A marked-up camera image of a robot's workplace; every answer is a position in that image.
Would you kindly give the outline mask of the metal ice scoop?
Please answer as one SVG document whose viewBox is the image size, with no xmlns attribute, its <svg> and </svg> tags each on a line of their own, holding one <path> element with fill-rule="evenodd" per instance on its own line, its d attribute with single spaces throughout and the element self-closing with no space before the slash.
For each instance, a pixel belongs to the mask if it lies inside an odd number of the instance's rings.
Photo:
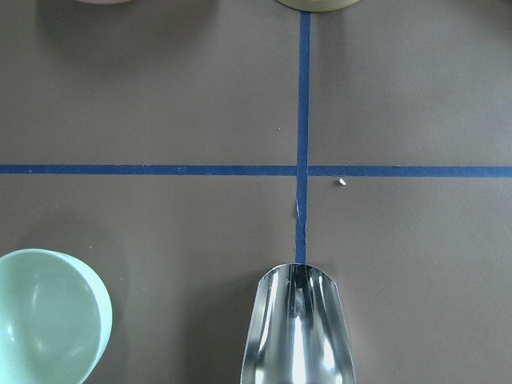
<svg viewBox="0 0 512 384">
<path fill-rule="evenodd" d="M 338 287 L 322 270 L 287 263 L 258 281 L 240 381 L 356 381 Z"/>
</svg>

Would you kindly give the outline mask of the pink bowl with ice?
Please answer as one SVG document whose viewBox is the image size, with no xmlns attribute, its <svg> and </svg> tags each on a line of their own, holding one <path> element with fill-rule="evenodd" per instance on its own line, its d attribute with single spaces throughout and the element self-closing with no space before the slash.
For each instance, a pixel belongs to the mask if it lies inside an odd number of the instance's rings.
<svg viewBox="0 0 512 384">
<path fill-rule="evenodd" d="M 95 4 L 95 5 L 117 5 L 123 4 L 126 2 L 131 2 L 131 0 L 78 0 L 79 2 Z"/>
</svg>

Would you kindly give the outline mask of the green bowl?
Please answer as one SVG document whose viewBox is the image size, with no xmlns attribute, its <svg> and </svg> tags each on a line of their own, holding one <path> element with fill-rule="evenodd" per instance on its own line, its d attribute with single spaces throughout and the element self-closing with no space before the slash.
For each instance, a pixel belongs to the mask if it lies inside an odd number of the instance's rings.
<svg viewBox="0 0 512 384">
<path fill-rule="evenodd" d="M 108 290 L 81 260 L 40 249 L 2 256 L 3 383 L 84 383 L 112 325 Z"/>
</svg>

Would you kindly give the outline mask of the round wooden stand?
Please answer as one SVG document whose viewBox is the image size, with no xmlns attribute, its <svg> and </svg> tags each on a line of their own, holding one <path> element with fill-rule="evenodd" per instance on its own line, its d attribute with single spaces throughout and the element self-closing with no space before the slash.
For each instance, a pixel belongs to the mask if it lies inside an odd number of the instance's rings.
<svg viewBox="0 0 512 384">
<path fill-rule="evenodd" d="M 278 2 L 293 10 L 323 13 L 345 9 L 357 4 L 360 0 L 278 0 Z"/>
</svg>

